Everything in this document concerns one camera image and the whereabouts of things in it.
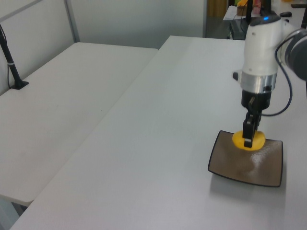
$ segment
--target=white tabletop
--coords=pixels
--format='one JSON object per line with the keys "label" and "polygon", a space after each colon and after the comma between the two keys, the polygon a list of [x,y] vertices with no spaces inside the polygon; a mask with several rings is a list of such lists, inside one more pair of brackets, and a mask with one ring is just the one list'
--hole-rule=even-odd
{"label": "white tabletop", "polygon": [[0,197],[29,205],[155,49],[76,43],[0,97]]}
{"label": "white tabletop", "polygon": [[[307,98],[297,77],[289,110],[260,123],[284,144],[281,187],[207,171],[219,130],[245,119],[231,76],[243,46],[170,37],[12,230],[305,230]],[[268,113],[288,100],[278,75]]]}

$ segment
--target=wall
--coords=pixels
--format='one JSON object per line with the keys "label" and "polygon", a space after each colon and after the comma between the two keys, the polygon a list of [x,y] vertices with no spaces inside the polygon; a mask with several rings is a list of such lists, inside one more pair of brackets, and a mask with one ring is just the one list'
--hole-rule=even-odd
{"label": "wall", "polygon": [[[42,0],[1,25],[22,79],[73,44],[64,0]],[[0,95],[7,90],[6,59],[0,50]]]}
{"label": "wall", "polygon": [[81,42],[160,48],[170,35],[203,36],[207,0],[67,1]]}

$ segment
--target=cable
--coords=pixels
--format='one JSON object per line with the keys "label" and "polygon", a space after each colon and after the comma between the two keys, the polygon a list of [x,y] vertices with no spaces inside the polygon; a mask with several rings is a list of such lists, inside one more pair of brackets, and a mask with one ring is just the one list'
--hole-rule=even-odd
{"label": "cable", "polygon": [[9,86],[9,89],[10,89],[11,87],[10,87],[10,81],[9,81],[9,64],[8,64],[8,86]]}
{"label": "cable", "polygon": [[[6,42],[6,44],[7,44],[5,32],[4,32],[4,30],[3,30],[2,26],[1,26],[1,24],[0,24],[0,30],[1,30],[1,33],[3,34],[3,36],[4,36],[5,42]],[[9,64],[8,64],[8,77],[7,77],[7,78],[8,78],[8,86],[9,86],[9,89],[10,89],[11,87],[10,87],[10,81],[9,81]]]}
{"label": "cable", "polygon": [[[277,57],[277,53],[278,53],[278,50],[283,46],[283,44],[285,44],[287,41],[289,41],[290,39],[293,39],[295,35],[285,39],[275,50],[275,60],[277,62],[277,64],[279,65],[279,67],[282,69],[286,79],[287,79],[287,82],[288,82],[288,85],[289,85],[289,90],[290,90],[290,96],[289,96],[289,100],[288,100],[288,103],[287,105],[285,106],[285,108],[283,108],[281,111],[277,112],[277,113],[274,113],[274,114],[262,114],[262,116],[277,116],[279,114],[282,114],[284,111],[287,110],[287,108],[289,107],[289,105],[291,104],[291,101],[292,101],[292,95],[293,95],[293,92],[292,92],[292,85],[291,85],[291,82],[290,82],[290,79],[289,79],[289,76],[287,74],[287,72],[284,70],[283,66],[282,66],[282,63],[280,62],[280,60],[278,59]],[[254,114],[257,114],[257,115],[261,115],[259,113],[257,113],[256,111],[254,111],[251,107],[251,101],[248,103],[248,108],[249,110],[254,113]]]}
{"label": "cable", "polygon": [[8,42],[7,42],[7,40],[6,40],[6,36],[5,36],[4,30],[2,29],[1,24],[0,24],[0,30],[1,30],[1,32],[2,32],[2,34],[3,34],[3,36],[4,36],[5,42],[6,42],[6,44],[7,44]]}
{"label": "cable", "polygon": [[245,36],[246,36],[247,31],[243,30],[243,28],[242,28],[242,19],[243,19],[243,13],[242,13],[242,15],[241,15],[240,27],[241,27],[241,30],[245,33]]}

